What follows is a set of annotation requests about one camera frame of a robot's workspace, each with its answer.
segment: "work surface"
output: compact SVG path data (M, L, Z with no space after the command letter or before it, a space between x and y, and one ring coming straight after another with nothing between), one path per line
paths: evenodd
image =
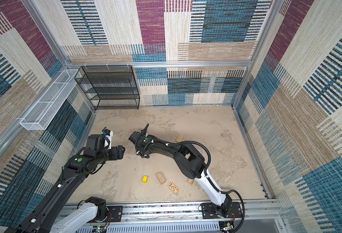
M254 167L243 141L233 111L229 106L198 107L140 107L138 110L99 110L91 134L100 134L104 127L114 132L112 146L123 145L122 160L107 161L102 169L90 175L76 189L70 203L91 196L107 202L142 202L207 200L204 190L194 182L188 184L175 161L160 154L150 158L136 156L134 145L128 140L149 123L148 134L175 142L179 134L184 140L204 144L211 153L209 171L223 190L235 189L243 199L262 199ZM197 149L205 157L200 147ZM162 172L166 183L160 184L156 173ZM148 182L143 183L143 176ZM167 186L173 182L179 189L174 194Z

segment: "white mesh basket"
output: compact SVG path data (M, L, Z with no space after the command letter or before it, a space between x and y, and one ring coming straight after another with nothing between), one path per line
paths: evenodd
M75 75L81 77L77 69L64 70L20 124L27 130L45 130L76 85Z

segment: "black mesh shelf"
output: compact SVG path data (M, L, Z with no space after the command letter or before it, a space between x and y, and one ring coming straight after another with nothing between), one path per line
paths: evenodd
M82 66L76 79L96 110L139 109L140 95L131 66Z

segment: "wooden block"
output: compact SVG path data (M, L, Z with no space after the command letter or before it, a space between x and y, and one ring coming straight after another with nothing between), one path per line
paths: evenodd
M187 179L187 182L188 182L190 185L193 185L194 180L188 178L188 179Z
M176 194L179 189L171 182L168 187Z
M183 141L183 138L184 138L184 136L183 135L181 135L181 134L179 134L179 136L176 138L176 142L182 142Z
M164 176L162 175L162 172L158 172L156 175L157 175L157 178L158 178L160 184L166 183L166 180L165 180Z

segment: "patterned carpet wall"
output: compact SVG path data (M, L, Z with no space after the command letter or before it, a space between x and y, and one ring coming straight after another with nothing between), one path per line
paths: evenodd
M73 63L250 60L271 0L35 0Z
M140 105L232 104L246 67L136 68Z
M92 113L90 103L77 88L45 131L23 129L0 157L0 226L18 226L41 202L60 176L62 166L74 155Z
M22 2L0 1L0 136L61 67Z
M237 106L293 232L342 233L342 1L286 0Z

